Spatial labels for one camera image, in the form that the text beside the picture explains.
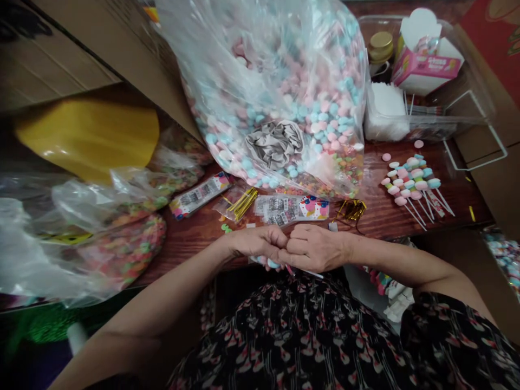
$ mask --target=person's right hand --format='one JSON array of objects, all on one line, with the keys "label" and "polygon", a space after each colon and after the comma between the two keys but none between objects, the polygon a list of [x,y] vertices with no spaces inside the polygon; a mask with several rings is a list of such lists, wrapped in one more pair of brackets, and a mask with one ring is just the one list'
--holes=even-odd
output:
[{"label": "person's right hand", "polygon": [[352,256],[352,239],[356,236],[345,232],[331,232],[315,225],[296,225],[287,242],[286,250],[278,259],[312,272],[324,272],[341,267]]}]

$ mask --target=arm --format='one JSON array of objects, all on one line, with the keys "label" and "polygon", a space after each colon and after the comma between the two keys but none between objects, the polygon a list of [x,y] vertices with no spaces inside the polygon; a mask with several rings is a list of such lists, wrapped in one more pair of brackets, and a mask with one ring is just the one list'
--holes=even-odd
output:
[{"label": "arm", "polygon": [[297,268],[323,272],[344,264],[366,265],[421,292],[441,293],[478,310],[494,323],[476,287],[460,270],[440,258],[409,246],[315,225],[298,225],[281,261]]},{"label": "arm", "polygon": [[50,389],[84,389],[115,374],[135,372],[160,347],[160,336],[195,301],[222,266],[239,256],[278,258],[287,238],[278,226],[239,230],[145,288],[86,343]]}]

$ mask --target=yellow bowl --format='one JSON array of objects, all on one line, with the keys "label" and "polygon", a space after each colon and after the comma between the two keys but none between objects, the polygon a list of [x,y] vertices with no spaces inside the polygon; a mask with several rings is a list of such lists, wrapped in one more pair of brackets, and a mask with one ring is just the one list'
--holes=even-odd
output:
[{"label": "yellow bowl", "polygon": [[112,89],[32,109],[15,118],[16,136],[83,180],[110,184],[111,168],[145,167],[159,139],[155,109],[118,95]]}]

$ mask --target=person's left hand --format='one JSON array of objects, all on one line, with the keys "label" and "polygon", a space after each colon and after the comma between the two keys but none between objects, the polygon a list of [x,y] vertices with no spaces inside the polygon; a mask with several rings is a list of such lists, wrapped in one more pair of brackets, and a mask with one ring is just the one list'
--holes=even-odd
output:
[{"label": "person's left hand", "polygon": [[222,239],[234,256],[265,256],[275,263],[289,240],[277,225],[236,230]]}]

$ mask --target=gold jar lid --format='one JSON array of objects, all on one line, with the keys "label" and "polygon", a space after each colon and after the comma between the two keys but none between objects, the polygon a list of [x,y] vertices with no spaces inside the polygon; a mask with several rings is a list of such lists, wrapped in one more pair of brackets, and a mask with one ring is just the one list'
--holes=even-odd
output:
[{"label": "gold jar lid", "polygon": [[392,34],[386,31],[380,31],[372,35],[368,48],[370,63],[378,64],[386,62],[393,54],[394,44],[392,42]]}]

